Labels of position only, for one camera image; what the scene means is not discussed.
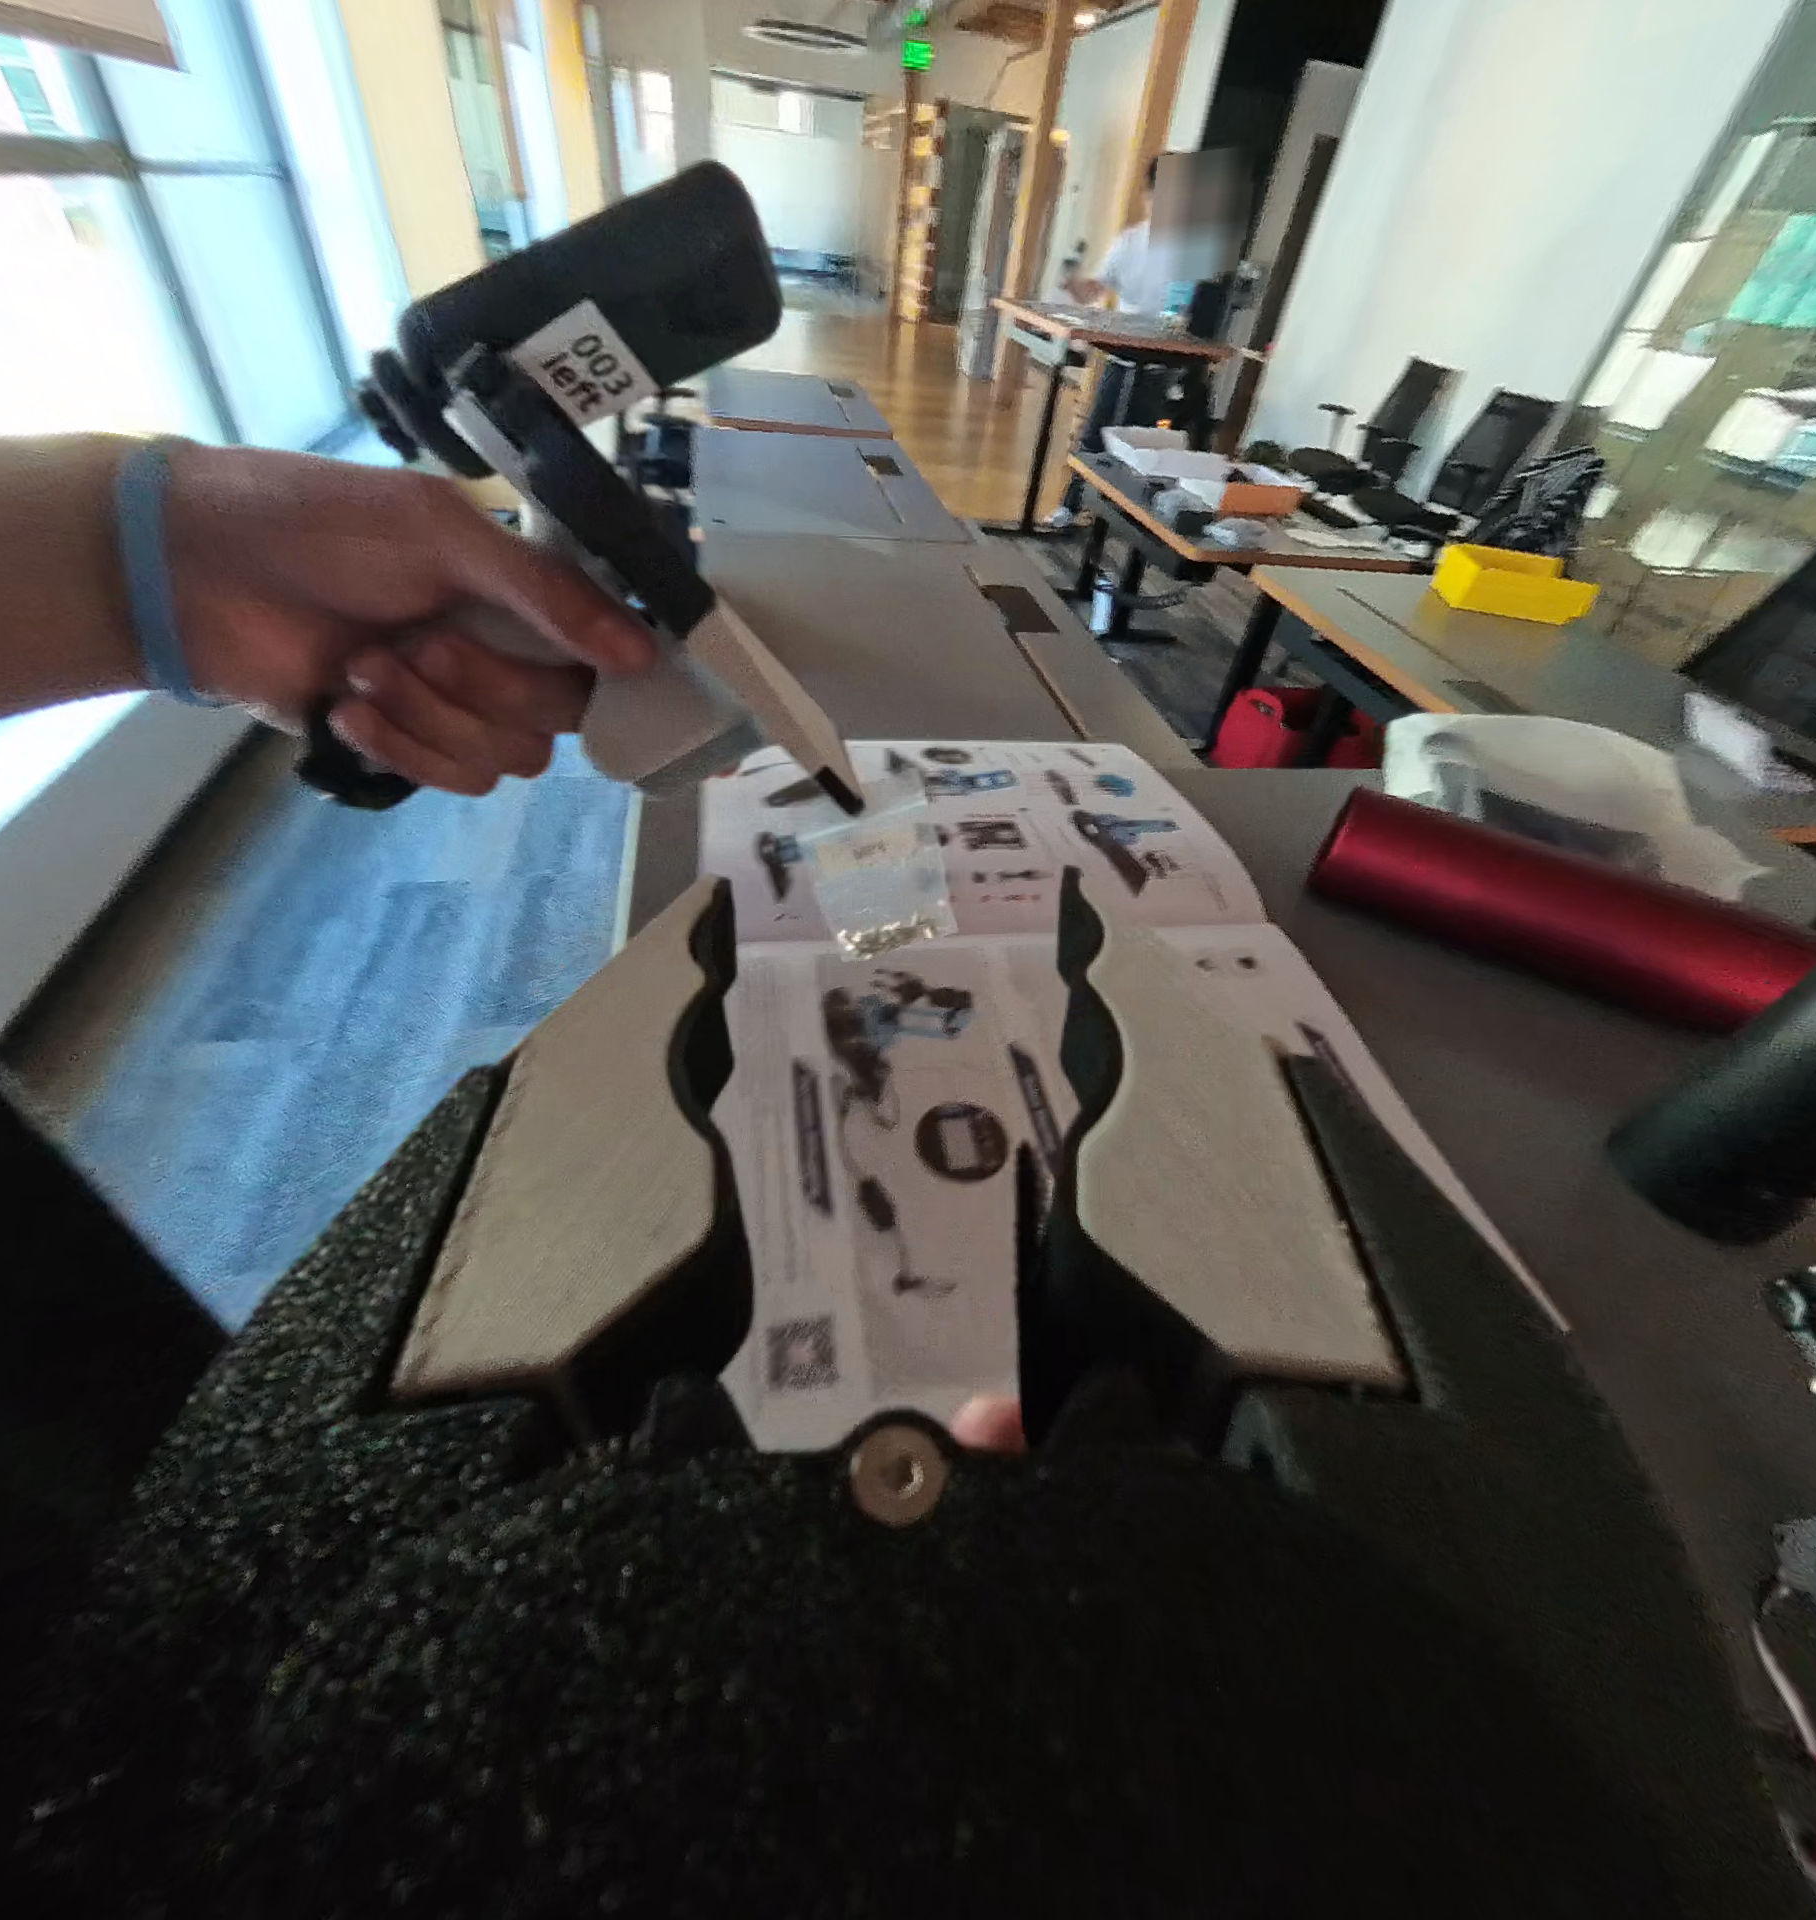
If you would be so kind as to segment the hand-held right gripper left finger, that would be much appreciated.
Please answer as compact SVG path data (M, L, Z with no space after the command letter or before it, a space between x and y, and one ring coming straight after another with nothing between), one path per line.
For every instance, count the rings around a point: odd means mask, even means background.
M390 1378L400 1405L522 1395L627 1437L659 1382L715 1382L751 1256L712 1117L733 1053L727 879L671 899L515 1051Z

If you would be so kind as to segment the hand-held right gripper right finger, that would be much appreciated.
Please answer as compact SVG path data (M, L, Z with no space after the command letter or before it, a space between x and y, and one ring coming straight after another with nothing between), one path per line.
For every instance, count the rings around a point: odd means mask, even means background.
M1257 1388L1411 1398L1296 1084L1309 1059L1222 1007L1156 928L1067 868L1054 941L1073 1115L1021 1230L1027 1441L1117 1402L1150 1439L1225 1441Z

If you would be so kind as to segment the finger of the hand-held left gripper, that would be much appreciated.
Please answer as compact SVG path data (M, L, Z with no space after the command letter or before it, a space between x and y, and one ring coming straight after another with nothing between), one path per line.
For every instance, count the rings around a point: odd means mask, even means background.
M768 740L795 758L847 819L867 812L863 781L842 733L777 652L725 596L683 638L684 657L727 686Z

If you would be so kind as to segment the clear zip bag with screws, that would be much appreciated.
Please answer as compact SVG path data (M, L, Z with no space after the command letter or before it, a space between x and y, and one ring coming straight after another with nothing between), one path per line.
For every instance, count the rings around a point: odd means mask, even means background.
M886 772L865 810L800 833L827 932L842 958L878 960L958 933L943 848L921 772Z

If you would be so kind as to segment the robot arm instruction booklet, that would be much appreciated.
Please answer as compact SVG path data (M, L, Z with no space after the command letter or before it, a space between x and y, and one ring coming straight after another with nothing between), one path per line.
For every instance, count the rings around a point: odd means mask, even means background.
M1331 1069L1567 1326L1168 774L1110 743L863 740L854 759L871 784L921 772L956 936L842 958L800 849L840 812L777 749L701 796L701 870L728 879L737 937L713 1120L756 1289L727 1382L763 1447L1017 1389L1017 1164L1032 1152L1048 1182L1073 1115L1054 960L1067 868L1116 922L1160 932L1213 1001Z

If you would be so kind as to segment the person's left forearm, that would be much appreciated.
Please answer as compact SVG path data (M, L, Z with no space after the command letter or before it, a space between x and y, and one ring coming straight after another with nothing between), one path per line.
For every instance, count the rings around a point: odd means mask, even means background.
M0 720L149 686L116 483L145 441L0 438Z

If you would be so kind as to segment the wood-edged office desk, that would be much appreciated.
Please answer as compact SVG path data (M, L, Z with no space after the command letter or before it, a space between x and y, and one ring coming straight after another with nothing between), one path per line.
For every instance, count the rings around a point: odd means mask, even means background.
M1232 371L1264 366L1269 361L1269 353L1257 348L1202 340L1172 322L1117 316L1110 310L1012 298L995 298L989 310L1006 324L1009 341L1017 344L1047 376L1021 513L1014 519L981 521L978 528L989 538L1030 538L1039 530L1040 490L1050 469L1067 373L1087 369L1099 355L1140 366L1230 366Z
M1269 565L1250 584L1257 604L1226 690L1251 685L1280 648L1354 707L1609 728L1675 754L1714 804L1746 804L1767 833L1816 848L1816 782L1783 790L1738 777L1688 736L1688 681L1614 642L1592 619L1555 628L1467 614L1397 571ZM1785 754L1816 768L1816 745L1795 735L1785 736Z
M1293 524L1283 521L1257 521L1253 546L1225 546L1185 536L1156 514L1148 482L1130 466L1110 456L1073 455L1067 458L1067 470L1085 483L1091 497L1088 540L1073 598L1094 604L1101 598L1099 576L1108 546L1119 542L1128 551L1128 561L1110 593L1112 619L1101 637L1108 648L1161 646L1176 640L1176 635L1148 629L1138 619L1148 606L1148 596L1142 593L1146 571L1165 576L1176 585L1179 600L1191 598L1222 574L1240 580L1253 580L1262 569L1417 574L1413 558L1396 551L1319 546L1308 542ZM1436 707L1411 698L1407 688L1374 673L1359 654L1345 652L1329 632L1315 628L1291 598L1276 598L1264 589L1253 589L1251 596L1243 637L1232 642L1216 688L1213 723L1222 722L1234 696L1257 685L1273 657L1287 657L1317 675L1324 717L1355 710L1380 722L1392 722L1413 712L1452 712L1449 705Z

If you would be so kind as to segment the person's left hand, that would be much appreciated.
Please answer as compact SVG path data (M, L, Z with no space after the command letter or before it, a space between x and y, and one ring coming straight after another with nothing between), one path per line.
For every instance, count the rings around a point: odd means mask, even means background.
M654 637L445 479L176 441L164 505L194 693L299 730L318 707L364 761L484 797L546 772L592 685Z

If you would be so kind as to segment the red bag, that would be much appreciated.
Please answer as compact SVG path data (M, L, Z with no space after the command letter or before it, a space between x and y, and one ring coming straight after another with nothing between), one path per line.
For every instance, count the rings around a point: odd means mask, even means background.
M1371 772L1383 763L1383 727L1331 688L1250 686L1226 705L1203 758L1220 769Z

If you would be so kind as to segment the open white and orange box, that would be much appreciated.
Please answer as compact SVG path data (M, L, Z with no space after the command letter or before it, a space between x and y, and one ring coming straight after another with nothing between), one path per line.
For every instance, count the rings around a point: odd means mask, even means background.
M1212 519L1285 519L1308 497L1296 478L1194 451L1173 430L1105 428L1103 451L1150 490L1179 490Z

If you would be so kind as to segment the dark cylindrical bottle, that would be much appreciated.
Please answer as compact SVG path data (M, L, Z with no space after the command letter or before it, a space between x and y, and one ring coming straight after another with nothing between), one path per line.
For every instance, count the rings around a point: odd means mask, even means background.
M1604 1162L1657 1214L1718 1244L1759 1244L1816 1202L1816 968L1661 1096Z

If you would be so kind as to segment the white crumpled plastic bag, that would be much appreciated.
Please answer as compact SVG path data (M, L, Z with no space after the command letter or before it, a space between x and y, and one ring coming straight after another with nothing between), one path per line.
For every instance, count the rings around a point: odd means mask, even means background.
M1756 895L1788 851L1693 792L1678 758L1548 716L1413 713L1381 736L1389 797L1711 899Z

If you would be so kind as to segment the blue wristband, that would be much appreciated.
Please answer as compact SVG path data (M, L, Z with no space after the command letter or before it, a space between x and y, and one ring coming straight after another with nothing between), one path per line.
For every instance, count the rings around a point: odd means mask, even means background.
M176 609L168 510L178 447L174 438L149 438L119 455L108 493L110 530L143 686L185 707L223 710L229 700L204 688L190 667Z

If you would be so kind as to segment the yellow plastic tray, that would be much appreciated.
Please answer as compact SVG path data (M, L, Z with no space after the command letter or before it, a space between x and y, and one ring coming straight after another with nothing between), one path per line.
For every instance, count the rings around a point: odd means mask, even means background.
M1559 556L1467 542L1441 551L1432 593L1452 612L1550 628L1587 618L1598 596L1595 584L1567 577Z

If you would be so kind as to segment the black background chair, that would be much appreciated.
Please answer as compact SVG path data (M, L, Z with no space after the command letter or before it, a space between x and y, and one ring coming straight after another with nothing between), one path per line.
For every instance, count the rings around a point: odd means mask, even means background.
M1418 452L1428 420L1458 385L1458 369L1411 359L1361 428L1359 458L1374 486L1397 486Z
M1436 469L1428 505L1479 517L1548 430L1559 403L1511 389L1494 391Z

